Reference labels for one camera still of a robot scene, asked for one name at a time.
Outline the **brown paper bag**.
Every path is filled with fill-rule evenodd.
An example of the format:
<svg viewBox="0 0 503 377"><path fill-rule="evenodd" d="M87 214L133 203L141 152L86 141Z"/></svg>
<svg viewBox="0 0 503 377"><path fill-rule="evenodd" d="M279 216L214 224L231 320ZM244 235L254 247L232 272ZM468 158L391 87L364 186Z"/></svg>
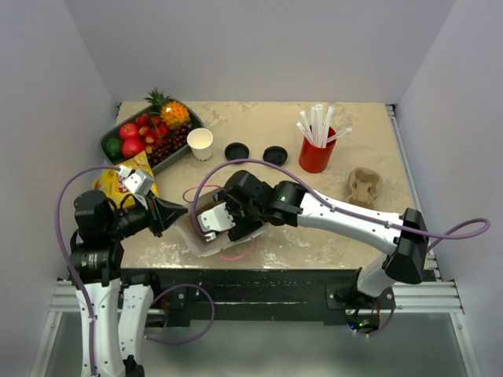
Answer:
<svg viewBox="0 0 503 377"><path fill-rule="evenodd" d="M182 236L183 240L185 241L187 247L190 249L190 251L196 255L198 258L202 257L209 257L214 254L222 254L223 251L230 249L232 247L235 247L239 244L242 243L248 243L251 242L252 246L251 249L244 254L241 254L240 256L237 257L232 257L232 258L227 258L224 256L221 256L221 258L225 260L237 260L240 258L244 258L248 254L251 254L255 251L256 249L256 238L258 236L261 236L263 233L265 233L268 230L268 225L263 225L261 226L258 230L255 230L252 232L250 235L242 238L241 240L238 241L231 241L228 237L228 232L224 231L219 233L213 240L210 241L205 241L202 240L197 234L196 231L193 228L192 224L192 199L188 199L187 195L189 192L197 190L197 187L192 187L186 189L183 194L182 198L184 201L186 201L185 207L189 210L187 214L179 218L174 227L176 230L180 233Z"/></svg>

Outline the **white wrapped straws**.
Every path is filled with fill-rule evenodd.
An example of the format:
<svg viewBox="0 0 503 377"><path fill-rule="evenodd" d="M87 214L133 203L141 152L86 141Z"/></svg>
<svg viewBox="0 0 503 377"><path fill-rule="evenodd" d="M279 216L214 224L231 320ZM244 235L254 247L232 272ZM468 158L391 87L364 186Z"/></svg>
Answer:
<svg viewBox="0 0 503 377"><path fill-rule="evenodd" d="M310 118L307 117L305 111L299 113L302 121L297 122L296 126L314 147L326 148L329 143L352 131L352 127L348 126L345 130L336 131L332 136L329 136L335 110L335 105L329 105L325 111L323 104L316 104L310 107Z"/></svg>

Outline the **cardboard cup carrier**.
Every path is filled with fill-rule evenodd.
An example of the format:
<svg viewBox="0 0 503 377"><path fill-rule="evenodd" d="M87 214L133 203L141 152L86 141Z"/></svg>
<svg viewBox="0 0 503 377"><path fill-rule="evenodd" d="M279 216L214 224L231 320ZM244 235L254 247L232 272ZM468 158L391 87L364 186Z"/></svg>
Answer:
<svg viewBox="0 0 503 377"><path fill-rule="evenodd" d="M376 171L357 167L351 171L347 179L346 201L358 207L374 210L382 184L383 179Z"/></svg>

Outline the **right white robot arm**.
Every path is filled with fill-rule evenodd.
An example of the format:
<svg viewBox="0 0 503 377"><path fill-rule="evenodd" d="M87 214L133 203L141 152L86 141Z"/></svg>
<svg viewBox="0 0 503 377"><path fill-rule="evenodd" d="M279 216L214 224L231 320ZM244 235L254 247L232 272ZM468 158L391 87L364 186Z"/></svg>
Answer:
<svg viewBox="0 0 503 377"><path fill-rule="evenodd" d="M358 308L369 308L396 282L420 284L424 278L428 237L418 210L408 208L403 214L368 210L323 196L298 181L270 186L246 170L231 176L223 195L240 231L259 223L320 229L380 251L380 257L361 268L350 289Z"/></svg>

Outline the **red straw holder cup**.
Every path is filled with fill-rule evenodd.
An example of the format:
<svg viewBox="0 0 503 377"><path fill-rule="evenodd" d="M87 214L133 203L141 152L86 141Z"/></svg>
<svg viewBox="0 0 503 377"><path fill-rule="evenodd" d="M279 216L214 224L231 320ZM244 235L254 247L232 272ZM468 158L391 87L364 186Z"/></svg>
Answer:
<svg viewBox="0 0 503 377"><path fill-rule="evenodd" d="M299 165L308 173L321 173L328 166L336 140L331 141L325 148L312 145L305 137L299 154Z"/></svg>

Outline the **purple grape bunch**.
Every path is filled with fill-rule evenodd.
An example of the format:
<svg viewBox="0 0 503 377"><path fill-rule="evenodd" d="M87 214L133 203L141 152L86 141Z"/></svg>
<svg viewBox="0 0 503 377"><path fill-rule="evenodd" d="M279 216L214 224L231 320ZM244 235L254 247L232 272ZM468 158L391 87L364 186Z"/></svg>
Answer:
<svg viewBox="0 0 503 377"><path fill-rule="evenodd" d="M170 133L167 136L157 138L153 144L152 153L148 157L150 165L152 167L159 165L184 147L187 144L188 134L192 129L193 124L186 123L175 129L169 129Z"/></svg>

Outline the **red apple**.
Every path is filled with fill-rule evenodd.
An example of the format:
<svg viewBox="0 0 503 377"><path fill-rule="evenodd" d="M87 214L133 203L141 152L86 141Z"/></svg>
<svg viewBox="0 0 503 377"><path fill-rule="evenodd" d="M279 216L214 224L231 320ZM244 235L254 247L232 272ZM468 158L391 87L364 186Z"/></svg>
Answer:
<svg viewBox="0 0 503 377"><path fill-rule="evenodd" d="M133 158L144 150L144 143L138 138L126 139L121 147L121 153L124 159Z"/></svg>
<svg viewBox="0 0 503 377"><path fill-rule="evenodd" d="M126 141L129 139L139 139L139 127L136 123L125 123L119 128L119 137Z"/></svg>

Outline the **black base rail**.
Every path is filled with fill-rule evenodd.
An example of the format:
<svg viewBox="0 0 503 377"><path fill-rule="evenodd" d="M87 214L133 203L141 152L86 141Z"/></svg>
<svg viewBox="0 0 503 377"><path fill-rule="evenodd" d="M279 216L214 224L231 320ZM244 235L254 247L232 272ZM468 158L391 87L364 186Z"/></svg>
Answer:
<svg viewBox="0 0 503 377"><path fill-rule="evenodd" d="M354 303L349 269L123 269L124 284L149 282L155 295L173 287L154 308L168 327L194 320L322 322L345 325Z"/></svg>

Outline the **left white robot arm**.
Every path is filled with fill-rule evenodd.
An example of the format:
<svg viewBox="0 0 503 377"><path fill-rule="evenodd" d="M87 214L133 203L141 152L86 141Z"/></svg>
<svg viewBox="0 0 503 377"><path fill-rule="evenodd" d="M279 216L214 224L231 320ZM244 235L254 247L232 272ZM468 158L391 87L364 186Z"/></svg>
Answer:
<svg viewBox="0 0 503 377"><path fill-rule="evenodd" d="M77 230L71 261L83 284L76 288L83 337L83 376L143 376L141 333L149 308L158 306L163 289L154 273L123 279L122 240L144 229L157 237L187 208L158 198L119 209L101 191L90 190L74 202Z"/></svg>

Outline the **black cup lid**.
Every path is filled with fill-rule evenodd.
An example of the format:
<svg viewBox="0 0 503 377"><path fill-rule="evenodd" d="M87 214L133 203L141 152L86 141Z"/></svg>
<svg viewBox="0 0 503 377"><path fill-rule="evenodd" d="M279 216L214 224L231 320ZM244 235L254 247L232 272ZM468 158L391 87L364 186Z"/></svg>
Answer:
<svg viewBox="0 0 503 377"><path fill-rule="evenodd" d="M283 166L288 160L288 152L281 146L270 146L264 150L263 161Z"/></svg>
<svg viewBox="0 0 503 377"><path fill-rule="evenodd" d="M224 156L228 161L237 159L247 159L249 157L249 148L240 142L228 144L224 149Z"/></svg>

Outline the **green lime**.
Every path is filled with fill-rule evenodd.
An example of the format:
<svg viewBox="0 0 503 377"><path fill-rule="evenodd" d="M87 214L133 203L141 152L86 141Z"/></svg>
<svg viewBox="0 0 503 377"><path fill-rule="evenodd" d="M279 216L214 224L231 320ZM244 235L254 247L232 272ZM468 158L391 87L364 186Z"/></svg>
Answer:
<svg viewBox="0 0 503 377"><path fill-rule="evenodd" d="M120 159L122 157L123 142L117 137L109 138L105 143L105 153L110 159Z"/></svg>

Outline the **grey fruit tray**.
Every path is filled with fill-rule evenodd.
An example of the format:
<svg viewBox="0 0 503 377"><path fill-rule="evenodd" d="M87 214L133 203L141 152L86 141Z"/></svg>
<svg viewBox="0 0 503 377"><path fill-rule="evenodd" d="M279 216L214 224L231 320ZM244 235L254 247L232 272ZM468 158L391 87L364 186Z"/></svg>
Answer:
<svg viewBox="0 0 503 377"><path fill-rule="evenodd" d="M191 110L189 109L190 121L188 123L193 124L193 130L196 128L204 128L204 124L201 119ZM135 112L133 115L125 118L122 122L118 123L112 129L107 131L100 139L100 147L102 152L105 154L105 159L111 164L117 165L125 162L127 159L124 159L123 156L120 159L110 159L107 157L105 153L105 143L111 137L119 137L119 128L125 123L136 123L139 127L139 133L141 141L144 143L147 159L149 154L152 153L153 144L157 138L162 138L163 136L167 136L170 131L169 127L166 123L161 119L159 115L157 115L153 111L153 106L149 105L142 110ZM166 160L161 162L159 165L152 167L149 163L149 166L152 172L157 175L161 171L167 169L169 166L173 165L177 161L179 161L183 156L190 152L190 147L186 144L180 150L175 152L173 155L169 156Z"/></svg>

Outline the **yellow chips bag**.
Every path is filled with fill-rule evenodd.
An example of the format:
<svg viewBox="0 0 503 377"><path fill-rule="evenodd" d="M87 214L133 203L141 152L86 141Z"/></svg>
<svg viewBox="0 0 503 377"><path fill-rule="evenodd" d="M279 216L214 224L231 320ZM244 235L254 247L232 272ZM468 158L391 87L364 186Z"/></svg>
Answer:
<svg viewBox="0 0 503 377"><path fill-rule="evenodd" d="M146 152L141 152L133 158L119 164L133 169L140 169L148 172L153 176L153 172L149 166ZM115 170L105 170L101 176L95 181L94 188L102 191L109 199L111 199L117 207L128 208L135 205L135 200L139 199L140 203L146 204L146 196L133 196L120 182L118 172ZM157 185L154 180L152 190L149 192L159 195Z"/></svg>

